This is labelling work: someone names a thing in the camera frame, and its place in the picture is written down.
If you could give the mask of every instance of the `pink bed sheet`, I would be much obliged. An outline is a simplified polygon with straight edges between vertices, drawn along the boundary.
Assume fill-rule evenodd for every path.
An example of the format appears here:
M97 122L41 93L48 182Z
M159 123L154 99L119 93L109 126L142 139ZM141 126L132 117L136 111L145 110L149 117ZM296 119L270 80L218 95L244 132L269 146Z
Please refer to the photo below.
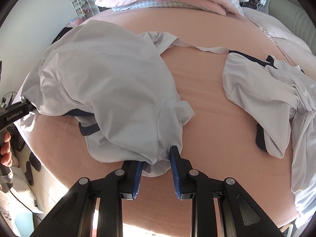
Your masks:
M145 8L108 10L92 19L116 23L135 33L166 31L195 46L223 46L261 60L269 54L286 60L257 26L236 15ZM283 159L256 146L256 121L225 97L222 71L226 57L183 47L162 54L179 95L196 114L183 128L182 156L211 178L234 177L280 227L298 215L290 189L291 145ZM70 116L40 115L33 131L23 135L41 162L67 187L80 177L102 178L121 165L94 160L80 135L78 122ZM170 171L156 178L142 177L137 199L123 201L123 221L170 236L189 236L191 201L176 198Z

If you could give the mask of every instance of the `black basket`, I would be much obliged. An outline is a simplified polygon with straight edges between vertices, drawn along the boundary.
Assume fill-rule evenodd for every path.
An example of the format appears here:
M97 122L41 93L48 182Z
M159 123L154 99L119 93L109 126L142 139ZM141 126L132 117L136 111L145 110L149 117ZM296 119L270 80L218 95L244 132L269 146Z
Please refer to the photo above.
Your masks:
M23 140L22 136L20 135L14 123L8 125L7 130L11 135L11 141L10 141L11 146L17 151L23 150L25 141Z

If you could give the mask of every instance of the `headboard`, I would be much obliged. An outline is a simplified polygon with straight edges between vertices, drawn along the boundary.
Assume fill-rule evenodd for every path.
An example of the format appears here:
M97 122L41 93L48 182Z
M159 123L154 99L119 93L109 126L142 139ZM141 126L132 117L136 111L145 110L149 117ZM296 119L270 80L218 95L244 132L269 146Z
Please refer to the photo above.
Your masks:
M316 28L297 0L268 0L265 13L280 20L316 55Z

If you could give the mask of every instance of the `finger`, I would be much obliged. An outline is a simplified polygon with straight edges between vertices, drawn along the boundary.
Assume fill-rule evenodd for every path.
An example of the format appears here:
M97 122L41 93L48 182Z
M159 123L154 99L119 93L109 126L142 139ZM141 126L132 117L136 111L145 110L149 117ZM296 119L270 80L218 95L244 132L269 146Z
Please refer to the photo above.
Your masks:
M5 166L8 166L8 164L10 164L12 162L12 153L7 153L6 155L4 155L2 158L1 158L1 163L2 165L5 165Z
M10 152L10 143L7 142L1 147L0 154L1 155L6 155L9 152Z
M8 131L4 134L4 142L9 142L11 140L11 135Z
M10 158L10 161L9 161L9 163L6 165L6 166L8 166L8 167L10 167L10 166L12 166L12 158Z

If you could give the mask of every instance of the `white cloth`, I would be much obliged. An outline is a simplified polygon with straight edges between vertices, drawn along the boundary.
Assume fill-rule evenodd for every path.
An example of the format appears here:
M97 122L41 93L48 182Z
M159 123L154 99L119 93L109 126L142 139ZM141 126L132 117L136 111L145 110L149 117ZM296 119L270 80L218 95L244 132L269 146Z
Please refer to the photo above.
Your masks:
M15 166L11 167L13 172L13 187L11 192L32 212L43 214L35 206L35 196L27 184L27 180L22 173L21 169ZM4 220L13 230L16 236L25 236L20 234L17 226L15 225L16 216L19 213L30 213L10 192L4 193L0 190L0 213L4 216Z
M51 45L26 79L22 96L39 113L59 116L73 110L82 126L101 131L86 136L100 162L145 161L143 175L169 168L169 148L182 149L182 126L194 112L181 101L160 54L174 45L193 47L170 33L136 35L118 25L91 20ZM227 48L198 48L214 53Z
M223 70L227 99L248 112L264 129L270 155L283 158L292 134L291 189L300 213L297 227L316 211L316 82L285 61L263 67L230 53ZM292 119L292 132L289 119Z

